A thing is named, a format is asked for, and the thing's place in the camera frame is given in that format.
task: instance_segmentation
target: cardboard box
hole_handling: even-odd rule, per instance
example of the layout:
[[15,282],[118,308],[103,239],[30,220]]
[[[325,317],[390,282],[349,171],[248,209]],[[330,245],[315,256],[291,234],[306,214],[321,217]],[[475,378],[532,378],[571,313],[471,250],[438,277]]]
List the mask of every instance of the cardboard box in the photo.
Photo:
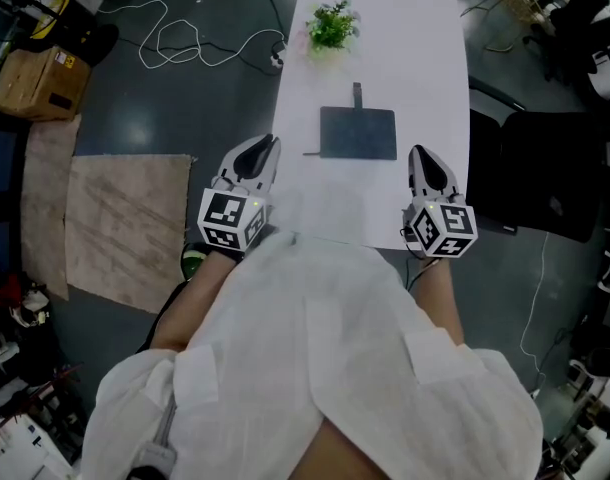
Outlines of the cardboard box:
[[13,51],[0,72],[0,112],[30,121],[73,119],[90,71],[58,46]]

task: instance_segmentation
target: floor mat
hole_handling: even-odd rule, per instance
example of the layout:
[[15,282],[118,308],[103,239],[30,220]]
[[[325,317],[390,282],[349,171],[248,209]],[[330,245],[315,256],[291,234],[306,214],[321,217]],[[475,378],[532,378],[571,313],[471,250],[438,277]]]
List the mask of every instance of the floor mat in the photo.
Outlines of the floor mat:
[[67,281],[158,313],[183,281],[186,155],[74,157],[67,196]]
[[65,300],[69,300],[65,278],[65,204],[80,124],[80,115],[71,122],[34,123],[27,139],[23,172],[23,270]]

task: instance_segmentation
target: forearm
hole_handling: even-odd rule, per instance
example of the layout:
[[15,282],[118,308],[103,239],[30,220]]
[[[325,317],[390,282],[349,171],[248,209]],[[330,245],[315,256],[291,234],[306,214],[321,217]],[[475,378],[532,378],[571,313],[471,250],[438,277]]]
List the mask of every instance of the forearm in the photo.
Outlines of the forearm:
[[432,323],[443,327],[456,345],[464,343],[448,260],[439,261],[423,273],[416,283],[415,299]]
[[235,266],[227,256],[210,253],[161,317],[150,348],[185,350]]

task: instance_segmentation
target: shirt sleeve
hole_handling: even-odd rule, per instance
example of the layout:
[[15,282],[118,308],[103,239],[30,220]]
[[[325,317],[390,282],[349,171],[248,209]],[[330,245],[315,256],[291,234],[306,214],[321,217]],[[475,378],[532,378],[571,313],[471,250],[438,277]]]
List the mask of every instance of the shirt sleeve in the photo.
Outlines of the shirt sleeve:
[[83,480],[127,477],[141,445],[154,437],[172,393],[175,356],[170,350],[146,350],[103,378],[83,442]]

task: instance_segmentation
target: gray floor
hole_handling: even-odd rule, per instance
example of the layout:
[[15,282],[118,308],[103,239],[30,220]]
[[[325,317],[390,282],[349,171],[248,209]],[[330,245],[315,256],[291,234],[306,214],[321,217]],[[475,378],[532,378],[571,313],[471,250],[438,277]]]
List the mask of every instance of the gray floor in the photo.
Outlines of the gray floor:
[[[148,0],[120,0],[125,3]],[[165,0],[168,19],[185,17],[195,23],[205,39],[235,48],[254,31],[275,27],[267,0]],[[289,24],[296,0],[276,0],[283,22]],[[477,0],[459,0],[462,9]],[[157,20],[158,6],[124,11],[110,17],[123,37],[140,41]],[[520,41],[508,54],[490,53],[483,45],[518,34],[518,25],[503,9],[486,14],[473,11],[462,18],[470,74],[502,89],[533,111],[583,110],[568,88],[543,79],[537,51]],[[189,29],[169,30],[163,43],[191,43]],[[268,66],[273,37],[260,37],[244,55]],[[206,56],[222,54],[206,48]],[[139,62],[137,49],[119,43],[95,68],[82,108],[83,122],[77,155],[121,153],[186,153],[198,160],[192,169],[188,198],[188,237],[197,239],[195,216],[200,193],[208,184],[223,154],[245,138],[269,131],[280,77],[266,77],[231,62],[208,69],[198,62],[148,71]],[[472,105],[498,119],[507,111],[479,96]],[[456,297],[468,343],[502,351],[526,387],[535,381],[533,361],[521,354],[519,340],[540,275],[540,252],[545,234],[520,230],[508,237],[482,231],[467,255],[453,262]],[[600,261],[603,236],[596,231],[587,244],[550,236],[546,272],[537,301],[526,348],[542,356],[560,327],[572,326],[579,314],[591,308],[593,286]],[[404,275],[407,253],[383,251],[383,256]],[[138,348],[153,317],[76,289],[69,303],[55,301],[55,324],[61,348],[70,361],[85,363],[79,391],[86,409],[94,404],[102,376]],[[565,346],[556,349],[546,366],[548,382],[564,374]]]

